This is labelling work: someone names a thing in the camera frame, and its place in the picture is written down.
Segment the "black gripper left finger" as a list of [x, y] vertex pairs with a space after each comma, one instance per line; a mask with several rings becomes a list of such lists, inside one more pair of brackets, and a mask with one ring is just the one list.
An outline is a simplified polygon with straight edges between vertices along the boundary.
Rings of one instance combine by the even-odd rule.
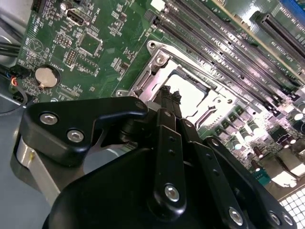
[[176, 117], [133, 96], [38, 103], [21, 118], [14, 155], [51, 208], [72, 182], [136, 149], [181, 149]]

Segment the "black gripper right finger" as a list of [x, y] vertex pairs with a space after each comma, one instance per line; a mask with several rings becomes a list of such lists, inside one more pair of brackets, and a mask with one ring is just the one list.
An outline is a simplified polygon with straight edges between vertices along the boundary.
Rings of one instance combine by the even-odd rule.
[[216, 138], [202, 140], [192, 123], [183, 119], [181, 96], [173, 93], [173, 110], [192, 165], [203, 178], [206, 207], [212, 207], [207, 227], [213, 229], [295, 229], [287, 210]]

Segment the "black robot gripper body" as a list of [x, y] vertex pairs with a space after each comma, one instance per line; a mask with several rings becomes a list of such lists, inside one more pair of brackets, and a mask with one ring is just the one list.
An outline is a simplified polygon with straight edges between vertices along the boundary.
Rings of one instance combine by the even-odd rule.
[[201, 171], [181, 149], [136, 149], [70, 183], [46, 229], [225, 229]]

